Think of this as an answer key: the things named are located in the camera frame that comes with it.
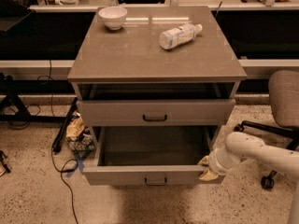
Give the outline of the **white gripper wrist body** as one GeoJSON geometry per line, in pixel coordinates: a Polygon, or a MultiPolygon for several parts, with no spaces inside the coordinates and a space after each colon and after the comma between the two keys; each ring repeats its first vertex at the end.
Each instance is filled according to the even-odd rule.
{"type": "Polygon", "coordinates": [[[226,175],[240,163],[240,158],[230,153],[226,147],[216,148],[208,155],[208,167],[217,175],[226,175]]]}

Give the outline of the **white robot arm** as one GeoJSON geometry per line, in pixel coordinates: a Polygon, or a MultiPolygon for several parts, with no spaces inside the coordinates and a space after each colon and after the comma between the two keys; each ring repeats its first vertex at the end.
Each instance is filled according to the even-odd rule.
{"type": "Polygon", "coordinates": [[[278,173],[297,182],[292,199],[288,224],[299,224],[299,152],[268,146],[263,139],[241,132],[230,133],[225,145],[215,148],[199,161],[205,170],[199,175],[202,181],[211,181],[226,175],[244,159],[257,160],[278,173]]]}

